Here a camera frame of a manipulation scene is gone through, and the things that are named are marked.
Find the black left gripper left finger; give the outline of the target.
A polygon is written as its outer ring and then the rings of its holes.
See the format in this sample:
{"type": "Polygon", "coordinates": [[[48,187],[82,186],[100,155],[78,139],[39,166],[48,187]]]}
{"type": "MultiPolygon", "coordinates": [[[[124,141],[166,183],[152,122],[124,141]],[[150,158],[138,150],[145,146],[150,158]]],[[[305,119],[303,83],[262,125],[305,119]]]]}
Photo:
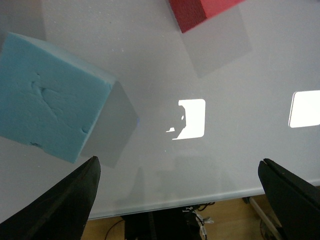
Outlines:
{"type": "Polygon", "coordinates": [[[28,206],[0,224],[2,240],[79,240],[101,176],[93,156],[28,206]]]}

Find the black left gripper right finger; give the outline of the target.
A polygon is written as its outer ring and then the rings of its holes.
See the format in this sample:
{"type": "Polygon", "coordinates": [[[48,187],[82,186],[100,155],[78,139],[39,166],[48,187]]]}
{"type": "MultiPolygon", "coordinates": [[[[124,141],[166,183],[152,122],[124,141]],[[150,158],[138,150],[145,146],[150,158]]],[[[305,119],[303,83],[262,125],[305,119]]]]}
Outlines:
{"type": "Polygon", "coordinates": [[[271,159],[259,162],[258,177],[288,240],[320,238],[320,190],[271,159]]]}

